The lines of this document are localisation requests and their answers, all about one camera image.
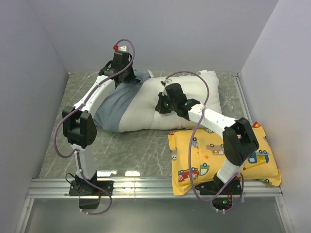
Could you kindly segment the white pillow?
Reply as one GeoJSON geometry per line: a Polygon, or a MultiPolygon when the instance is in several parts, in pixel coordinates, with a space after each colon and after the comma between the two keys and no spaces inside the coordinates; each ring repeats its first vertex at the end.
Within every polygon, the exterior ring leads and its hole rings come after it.
{"type": "MultiPolygon", "coordinates": [[[[207,108],[221,113],[219,100],[219,79],[215,71],[202,70],[199,75],[206,81],[210,95],[207,101],[207,108]]],[[[155,110],[158,103],[158,94],[164,90],[161,82],[164,77],[149,78],[142,84],[135,95],[120,123],[119,132],[138,131],[144,129],[151,130],[171,130],[182,128],[194,128],[196,123],[187,121],[179,117],[176,112],[160,114],[155,110]]],[[[195,99],[204,103],[207,96],[207,89],[204,83],[196,76],[183,73],[177,77],[171,77],[173,83],[179,83],[188,99],[195,99]]]]}

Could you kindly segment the blue striped pillowcase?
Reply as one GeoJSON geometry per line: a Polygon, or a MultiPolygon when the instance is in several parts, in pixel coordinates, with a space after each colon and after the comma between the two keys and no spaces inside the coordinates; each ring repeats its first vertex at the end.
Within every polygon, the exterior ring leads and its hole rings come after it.
{"type": "Polygon", "coordinates": [[[117,133],[119,131],[119,123],[123,114],[142,84],[151,77],[149,73],[139,70],[135,70],[134,74],[136,76],[134,80],[119,84],[105,98],[93,117],[95,126],[109,132],[117,133]]]}

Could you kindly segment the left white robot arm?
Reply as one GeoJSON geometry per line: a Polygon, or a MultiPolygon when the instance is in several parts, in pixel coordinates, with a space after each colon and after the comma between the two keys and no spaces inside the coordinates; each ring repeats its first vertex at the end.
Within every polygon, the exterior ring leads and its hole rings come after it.
{"type": "Polygon", "coordinates": [[[136,78],[132,66],[135,55],[118,47],[114,50],[113,59],[99,71],[95,83],[83,98],[73,107],[63,109],[63,118],[59,123],[76,160],[76,174],[70,187],[86,195],[93,195],[100,189],[91,157],[91,145],[97,136],[94,115],[117,85],[136,78]]]}

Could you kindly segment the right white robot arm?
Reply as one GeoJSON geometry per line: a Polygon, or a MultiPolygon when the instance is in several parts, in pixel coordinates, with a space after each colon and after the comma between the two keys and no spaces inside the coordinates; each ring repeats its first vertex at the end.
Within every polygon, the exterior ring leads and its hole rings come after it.
{"type": "Polygon", "coordinates": [[[188,99],[178,83],[161,82],[164,90],[158,94],[155,108],[160,114],[175,112],[179,117],[196,123],[190,137],[188,165],[190,183],[194,186],[191,166],[191,149],[195,133],[204,126],[223,140],[225,161],[216,173],[214,188],[219,194],[231,189],[231,181],[237,177],[244,162],[259,149],[259,143],[250,122],[242,117],[234,119],[219,114],[195,99],[188,99]]]}

